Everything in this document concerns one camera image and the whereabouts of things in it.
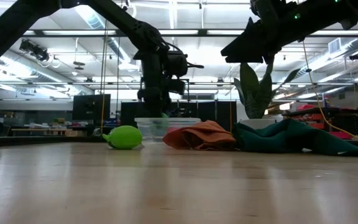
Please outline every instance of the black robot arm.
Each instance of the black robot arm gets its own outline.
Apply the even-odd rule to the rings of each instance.
[[[145,89],[138,96],[145,101],[148,111],[145,116],[160,117],[170,102],[168,92],[173,91],[172,83],[175,92],[184,92],[184,83],[172,80],[172,76],[186,75],[186,55],[181,51],[169,51],[170,47],[156,28],[133,18],[111,0],[17,0],[0,16],[0,56],[40,18],[79,5],[93,8],[125,33],[139,49],[135,59],[142,61]]]
[[[283,46],[340,22],[345,30],[358,22],[358,0],[250,0],[252,12],[245,31],[222,51],[226,62],[271,63]]]

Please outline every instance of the wooden floor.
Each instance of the wooden floor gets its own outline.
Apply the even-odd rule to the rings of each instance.
[[[0,223],[358,224],[358,158],[5,147]]]

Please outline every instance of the orange towel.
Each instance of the orange towel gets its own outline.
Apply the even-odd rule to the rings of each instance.
[[[175,149],[234,150],[236,140],[214,121],[171,131],[162,139]]]

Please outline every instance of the dark green fabric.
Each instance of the dark green fabric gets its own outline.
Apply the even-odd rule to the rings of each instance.
[[[357,146],[292,119],[257,130],[237,123],[233,136],[245,152],[288,153],[305,148],[329,156],[358,156]]]

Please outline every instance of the clear plastic container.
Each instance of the clear plastic container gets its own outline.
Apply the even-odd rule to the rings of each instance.
[[[199,118],[135,118],[135,121],[143,141],[154,142],[162,142],[164,135],[170,131],[201,122]]]

